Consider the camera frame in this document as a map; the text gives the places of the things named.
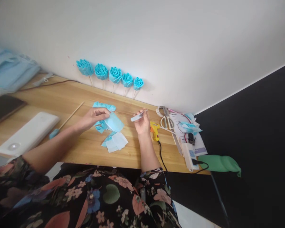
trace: surgical mask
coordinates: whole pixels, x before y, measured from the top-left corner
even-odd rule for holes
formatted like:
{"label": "surgical mask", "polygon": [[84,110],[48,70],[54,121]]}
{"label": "surgical mask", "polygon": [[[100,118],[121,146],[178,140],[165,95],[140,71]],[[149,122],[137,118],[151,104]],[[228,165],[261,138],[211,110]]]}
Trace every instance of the surgical mask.
{"label": "surgical mask", "polygon": [[0,48],[0,95],[16,92],[40,69],[29,57]]}

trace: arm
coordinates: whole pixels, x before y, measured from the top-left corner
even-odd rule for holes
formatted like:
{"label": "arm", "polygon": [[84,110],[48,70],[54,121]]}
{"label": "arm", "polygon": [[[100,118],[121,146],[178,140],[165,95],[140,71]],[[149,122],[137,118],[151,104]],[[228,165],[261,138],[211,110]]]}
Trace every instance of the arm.
{"label": "arm", "polygon": [[[134,116],[142,113],[142,111],[143,110],[140,110],[134,114]],[[161,164],[159,163],[155,154],[150,136],[150,117],[148,111],[144,111],[143,118],[135,121],[134,124],[138,133],[142,172],[144,173],[146,171],[161,167]]]}
{"label": "arm", "polygon": [[36,172],[46,174],[77,142],[79,136],[97,121],[107,119],[106,108],[91,108],[75,125],[65,129],[53,139],[25,153],[22,157]]}

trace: white wall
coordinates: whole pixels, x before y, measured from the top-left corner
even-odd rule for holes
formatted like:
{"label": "white wall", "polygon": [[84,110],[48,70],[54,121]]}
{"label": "white wall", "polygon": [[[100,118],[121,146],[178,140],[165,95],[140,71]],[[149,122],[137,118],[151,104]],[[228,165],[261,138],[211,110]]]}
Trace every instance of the white wall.
{"label": "white wall", "polygon": [[1,0],[0,47],[86,84],[76,60],[117,66],[138,100],[196,113],[285,64],[285,1]]}

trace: green object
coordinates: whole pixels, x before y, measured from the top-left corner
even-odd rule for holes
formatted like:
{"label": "green object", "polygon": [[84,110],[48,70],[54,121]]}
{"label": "green object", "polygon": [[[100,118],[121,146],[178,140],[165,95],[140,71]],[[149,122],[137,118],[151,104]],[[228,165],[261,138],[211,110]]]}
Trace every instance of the green object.
{"label": "green object", "polygon": [[120,197],[118,188],[113,184],[108,184],[106,186],[107,192],[103,195],[102,199],[107,204],[113,204],[117,202]]}
{"label": "green object", "polygon": [[[198,157],[199,161],[205,162],[209,165],[207,170],[216,172],[238,172],[237,176],[241,177],[241,168],[238,163],[229,156],[220,155],[201,155]],[[200,164],[202,168],[207,168],[206,164]]]}

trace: floral dress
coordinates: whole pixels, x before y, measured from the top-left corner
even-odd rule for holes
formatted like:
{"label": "floral dress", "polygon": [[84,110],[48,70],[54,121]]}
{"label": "floral dress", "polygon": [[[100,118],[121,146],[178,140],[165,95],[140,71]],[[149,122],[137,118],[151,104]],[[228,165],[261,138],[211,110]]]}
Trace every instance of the floral dress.
{"label": "floral dress", "polygon": [[93,167],[49,182],[22,158],[0,167],[0,227],[180,227],[162,168],[136,186]]}

